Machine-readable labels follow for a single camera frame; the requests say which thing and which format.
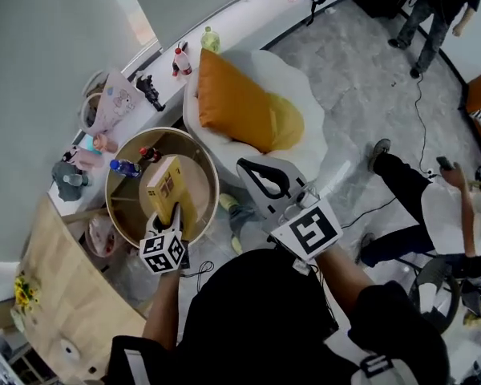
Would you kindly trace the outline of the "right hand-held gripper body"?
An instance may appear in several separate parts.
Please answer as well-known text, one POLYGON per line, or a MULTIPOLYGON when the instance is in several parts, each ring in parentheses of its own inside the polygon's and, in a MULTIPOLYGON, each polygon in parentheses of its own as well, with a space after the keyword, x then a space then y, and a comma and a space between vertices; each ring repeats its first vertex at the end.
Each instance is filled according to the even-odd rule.
POLYGON ((266 232, 302 261, 311 261, 343 235, 329 202, 311 184, 286 194, 270 189, 266 199, 266 232))

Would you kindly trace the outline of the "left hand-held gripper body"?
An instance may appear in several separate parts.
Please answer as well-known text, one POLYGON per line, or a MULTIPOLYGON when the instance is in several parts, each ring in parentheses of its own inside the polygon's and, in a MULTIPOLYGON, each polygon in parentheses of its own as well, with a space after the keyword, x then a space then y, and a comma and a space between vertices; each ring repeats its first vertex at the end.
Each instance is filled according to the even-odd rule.
POLYGON ((146 224, 144 239, 139 241, 139 256, 153 274, 187 270, 188 242, 183 239, 182 223, 161 230, 146 224))

